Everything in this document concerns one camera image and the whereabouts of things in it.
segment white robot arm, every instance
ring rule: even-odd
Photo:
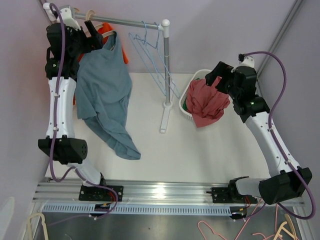
[[[269,116],[270,109],[266,101],[256,94],[257,73],[254,59],[240,54],[239,60],[237,67],[219,62],[205,76],[206,84],[211,86],[218,76],[221,77],[216,88],[231,96],[235,112],[251,130],[262,150],[271,178],[239,177],[230,181],[229,189],[234,196],[261,197],[269,205],[300,197],[305,187],[288,163],[298,171],[306,184],[312,178],[311,171],[309,168],[301,168],[292,157]],[[271,130],[288,160],[280,152]]]
[[[46,131],[46,138],[38,140],[39,148],[50,156],[52,161],[59,161],[77,170],[88,182],[99,185],[103,179],[91,162],[86,159],[88,146],[85,140],[75,138],[73,126],[73,97],[77,84],[79,69],[78,58],[80,54],[89,53],[103,46],[103,37],[96,31],[90,21],[86,21],[91,36],[86,37],[83,29],[74,17],[74,9],[69,5],[60,8],[60,15],[64,22],[65,49],[63,66],[61,63],[62,52],[62,27],[60,18],[54,15],[50,4],[45,3],[43,8],[48,16],[58,23],[53,23],[46,28],[50,47],[47,50],[46,76],[50,87],[50,118]],[[62,67],[58,81],[59,68]],[[84,182],[83,185],[92,187],[92,184]]]

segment white basket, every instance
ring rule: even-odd
[[[208,74],[208,73],[211,73],[212,70],[209,70],[209,69],[201,69],[199,71],[197,71],[193,77],[191,78],[191,80],[189,81],[188,85],[186,86],[183,94],[182,94],[182,97],[180,97],[180,100],[179,100],[179,108],[181,110],[181,112],[183,113],[184,117],[186,117],[187,119],[193,121],[194,118],[192,117],[191,113],[187,112],[184,110],[183,106],[184,106],[184,102],[185,100],[187,99],[187,92],[188,92],[188,88],[190,86],[190,83],[193,79],[204,79],[205,76]]]

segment beige hanger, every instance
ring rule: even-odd
[[[40,217],[41,218],[41,224],[42,224],[42,227],[43,227],[44,239],[45,240],[49,240],[48,231],[47,231],[47,225],[46,225],[46,218],[45,218],[45,215],[43,215],[43,213],[41,213],[41,212],[36,212],[34,214],[31,214],[26,220],[27,221],[26,225],[27,225],[27,231],[28,231],[29,240],[34,239],[33,235],[32,235],[32,228],[31,228],[31,219],[34,218],[34,217]]]
[[[92,15],[96,15],[95,11],[93,11],[93,10],[87,11],[86,14],[85,14],[85,20],[86,20],[86,21],[90,20],[90,18],[91,18]],[[103,26],[104,26],[104,24],[103,24],[103,23],[100,23],[100,24],[94,26],[94,28],[95,28],[95,30],[98,31],[98,30],[99,30],[100,28],[102,28]]]
[[[86,14],[85,14],[85,20],[86,21],[90,20],[92,15],[96,15],[95,11],[93,11],[93,10],[87,11]]]
[[[114,35],[114,34],[116,34],[116,31],[111,30],[111,31],[107,31],[107,32],[103,33],[102,37],[106,38],[106,37],[109,37],[109,36]]]
[[[291,238],[293,238],[294,240],[297,240],[297,234],[296,234],[296,230],[295,230],[295,226],[294,223],[292,222],[290,216],[288,214],[284,215],[286,221],[284,221],[283,223],[281,223],[278,231],[276,232],[273,240],[277,240],[278,237],[282,238],[282,235],[280,234],[281,231],[285,231]],[[289,227],[291,232],[285,228],[285,225],[289,223]]]

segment white cable tray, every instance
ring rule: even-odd
[[[92,203],[47,203],[43,213],[90,213],[103,214],[103,211],[95,211]],[[170,206],[170,205],[139,205],[119,204],[111,212],[112,214],[139,214],[139,215],[197,215],[197,216],[230,216],[228,206]]]

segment gray wall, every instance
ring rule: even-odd
[[[287,71],[287,88],[274,114],[274,121],[288,149],[302,167],[309,167],[313,178],[309,184],[318,211],[311,220],[320,236],[320,4],[306,0],[288,30],[276,55]],[[271,106],[278,97],[283,76],[276,61],[272,61],[261,78],[263,96]]]
[[[0,206],[15,197],[5,239],[16,240],[48,165],[38,149],[49,119],[48,22],[37,1],[10,0],[2,2],[0,24]]]
[[[52,0],[82,13],[160,23],[169,19],[173,73],[212,69],[219,61],[238,63],[238,54],[268,49],[295,0]],[[128,38],[144,29],[115,25],[129,58],[130,72],[146,68]],[[155,44],[157,31],[148,31]]]

